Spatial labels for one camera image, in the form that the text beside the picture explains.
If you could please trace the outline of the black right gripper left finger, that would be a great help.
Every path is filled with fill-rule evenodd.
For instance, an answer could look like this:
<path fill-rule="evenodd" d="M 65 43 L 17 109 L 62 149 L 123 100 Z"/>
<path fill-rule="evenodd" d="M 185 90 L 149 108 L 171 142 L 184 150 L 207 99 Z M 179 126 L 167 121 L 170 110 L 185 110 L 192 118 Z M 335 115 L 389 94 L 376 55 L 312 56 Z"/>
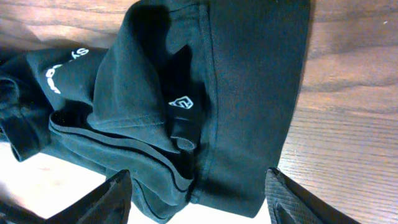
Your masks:
<path fill-rule="evenodd" d="M 1 202 L 1 223 L 127 224 L 131 209 L 130 172 L 121 170 L 73 205 L 50 218 Z"/>

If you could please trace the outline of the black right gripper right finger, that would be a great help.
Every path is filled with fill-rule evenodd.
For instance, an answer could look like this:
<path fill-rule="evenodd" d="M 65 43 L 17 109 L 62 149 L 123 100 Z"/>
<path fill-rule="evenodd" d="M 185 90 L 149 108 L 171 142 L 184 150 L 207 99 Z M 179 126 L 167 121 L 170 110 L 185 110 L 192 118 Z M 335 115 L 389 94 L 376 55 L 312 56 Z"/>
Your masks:
<path fill-rule="evenodd" d="M 359 224 L 287 177 L 267 170 L 265 193 L 272 224 Z"/>

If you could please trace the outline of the black t-shirt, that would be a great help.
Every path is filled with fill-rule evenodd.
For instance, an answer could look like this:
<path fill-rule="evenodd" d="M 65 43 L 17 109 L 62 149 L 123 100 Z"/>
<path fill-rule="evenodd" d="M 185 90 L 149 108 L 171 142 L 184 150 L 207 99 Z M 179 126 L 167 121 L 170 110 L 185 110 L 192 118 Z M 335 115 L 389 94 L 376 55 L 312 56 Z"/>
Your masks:
<path fill-rule="evenodd" d="M 255 217 L 297 101 L 309 0 L 139 1 L 107 49 L 1 51 L 1 140 L 111 177 L 157 223 Z"/>

